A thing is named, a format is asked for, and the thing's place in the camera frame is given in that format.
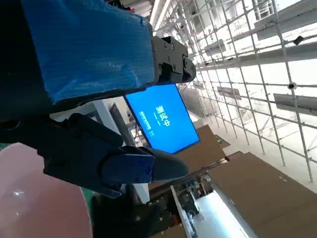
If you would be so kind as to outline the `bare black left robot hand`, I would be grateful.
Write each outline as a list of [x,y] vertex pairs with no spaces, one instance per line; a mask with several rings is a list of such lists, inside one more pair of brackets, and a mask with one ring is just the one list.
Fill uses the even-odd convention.
[[34,148],[48,176],[110,198],[123,184],[187,176],[173,153],[125,146],[79,113],[61,122],[50,115],[195,77],[186,47],[154,36],[127,9],[103,0],[0,3],[0,140]]

